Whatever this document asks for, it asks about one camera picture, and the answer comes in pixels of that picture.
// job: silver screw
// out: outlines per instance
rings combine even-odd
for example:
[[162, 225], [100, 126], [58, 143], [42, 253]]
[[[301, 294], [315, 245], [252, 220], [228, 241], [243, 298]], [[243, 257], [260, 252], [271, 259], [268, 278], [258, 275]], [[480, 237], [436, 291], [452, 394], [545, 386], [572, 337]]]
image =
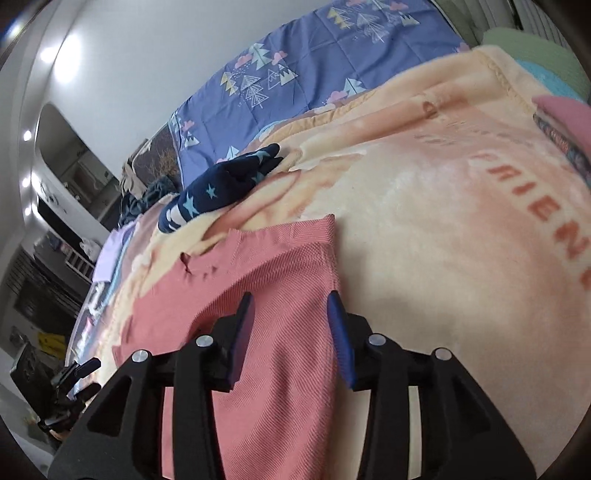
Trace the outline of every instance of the silver screw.
[[148, 359], [148, 352], [146, 350], [138, 350], [134, 352], [131, 359], [138, 364], [145, 362]]
[[435, 350], [435, 357], [439, 360], [447, 361], [451, 360], [453, 355], [447, 348], [438, 348]]
[[195, 340], [197, 346], [207, 347], [213, 345], [213, 337], [211, 335], [201, 335], [197, 340]]
[[379, 333], [374, 333], [373, 335], [369, 335], [369, 344], [373, 346], [382, 346], [386, 343], [386, 337], [384, 335], [380, 335]]

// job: doorway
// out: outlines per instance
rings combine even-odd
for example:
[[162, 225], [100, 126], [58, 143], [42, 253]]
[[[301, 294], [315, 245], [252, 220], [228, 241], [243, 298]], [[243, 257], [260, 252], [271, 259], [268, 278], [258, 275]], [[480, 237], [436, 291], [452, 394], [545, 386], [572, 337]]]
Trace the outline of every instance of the doorway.
[[107, 230], [116, 228], [121, 204], [119, 180], [50, 103], [41, 110], [37, 145], [47, 167], [70, 195]]

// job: teal fabric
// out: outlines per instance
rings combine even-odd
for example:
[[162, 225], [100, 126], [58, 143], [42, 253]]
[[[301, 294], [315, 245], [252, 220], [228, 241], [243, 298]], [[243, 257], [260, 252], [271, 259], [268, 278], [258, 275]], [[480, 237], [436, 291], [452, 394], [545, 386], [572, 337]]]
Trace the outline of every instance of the teal fabric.
[[516, 62], [530, 72], [538, 82], [542, 83], [552, 93], [552, 95], [569, 97], [584, 103], [584, 100], [577, 95], [577, 92], [575, 92], [566, 82], [562, 81], [562, 79], [555, 73], [552, 73], [532, 61], [516, 60]]

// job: black mount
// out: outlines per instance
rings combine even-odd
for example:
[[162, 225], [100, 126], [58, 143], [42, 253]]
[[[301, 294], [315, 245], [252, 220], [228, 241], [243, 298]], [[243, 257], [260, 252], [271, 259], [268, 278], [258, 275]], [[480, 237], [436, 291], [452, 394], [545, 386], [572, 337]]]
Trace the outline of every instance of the black mount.
[[347, 313], [336, 291], [327, 314], [343, 379], [354, 391], [371, 390], [358, 479], [408, 478], [409, 386], [418, 387], [421, 405], [420, 480], [536, 479], [512, 430], [449, 350], [404, 350]]
[[155, 480], [161, 473], [165, 387], [174, 387], [176, 480], [224, 480], [212, 391], [240, 378], [254, 322], [246, 293], [235, 315], [220, 318], [177, 352], [135, 352], [103, 387], [51, 464], [50, 480]]
[[[343, 378], [355, 391], [372, 392], [358, 479], [407, 479], [410, 385], [418, 386], [421, 403], [420, 480], [536, 479], [501, 414], [449, 350], [403, 350], [347, 313], [335, 291], [327, 316]], [[174, 386], [175, 479], [224, 480], [211, 392], [228, 392], [239, 379], [253, 322], [246, 293], [211, 334], [177, 352], [135, 352], [58, 450], [49, 479], [161, 480], [164, 389]]]

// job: star pattern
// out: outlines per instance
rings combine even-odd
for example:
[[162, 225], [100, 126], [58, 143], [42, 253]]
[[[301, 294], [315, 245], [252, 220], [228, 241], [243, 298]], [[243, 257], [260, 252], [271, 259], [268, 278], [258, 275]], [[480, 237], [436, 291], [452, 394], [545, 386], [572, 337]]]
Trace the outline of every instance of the star pattern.
[[259, 150], [258, 152], [255, 152], [254, 155], [258, 157], [259, 165], [262, 163], [262, 161], [265, 158], [270, 157], [270, 155], [267, 152], [265, 152], [264, 150]]
[[265, 176], [261, 172], [258, 171], [256, 173], [256, 177], [251, 177], [251, 179], [254, 181], [254, 183], [256, 185], [258, 185], [260, 182], [262, 182], [265, 179]]
[[187, 200], [185, 200], [183, 206], [185, 207], [185, 210], [188, 211], [191, 218], [195, 218], [197, 215], [199, 215], [199, 212], [197, 211], [197, 209], [195, 208], [195, 204], [193, 203], [193, 197], [191, 197], [190, 195], [187, 195]]
[[209, 198], [211, 198], [212, 200], [214, 198], [217, 198], [216, 189], [213, 188], [210, 183], [207, 184], [207, 190], [205, 190], [205, 193], [207, 193], [209, 195]]

